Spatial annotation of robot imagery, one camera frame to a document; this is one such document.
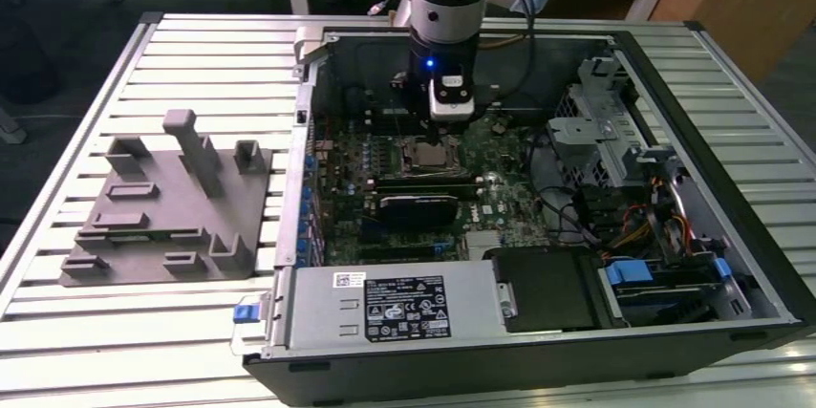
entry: warning label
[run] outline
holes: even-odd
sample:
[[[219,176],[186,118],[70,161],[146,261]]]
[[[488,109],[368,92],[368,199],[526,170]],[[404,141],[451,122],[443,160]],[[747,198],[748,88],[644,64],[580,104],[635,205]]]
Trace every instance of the warning label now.
[[[372,343],[451,337],[443,276],[366,280],[366,338]]]

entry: slotted metal table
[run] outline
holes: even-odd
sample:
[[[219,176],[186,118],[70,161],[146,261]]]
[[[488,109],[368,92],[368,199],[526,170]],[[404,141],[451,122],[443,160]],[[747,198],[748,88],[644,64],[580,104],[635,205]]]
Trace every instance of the slotted metal table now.
[[[154,16],[139,24],[66,154],[0,260],[0,399],[14,406],[271,407],[275,395],[232,354],[232,307],[274,284],[278,216],[299,80],[300,26],[388,26],[366,17]],[[540,21],[547,29],[627,30],[806,282],[816,287],[816,157],[706,32],[680,23]],[[524,29],[518,20],[487,28]],[[275,150],[258,277],[246,281],[63,288],[60,265],[102,191],[115,135],[162,133],[167,109],[191,108],[216,148],[256,139]],[[656,137],[668,142],[642,104]],[[263,330],[243,336],[258,342]],[[812,339],[736,355],[690,376],[439,397],[382,406],[812,405]]]

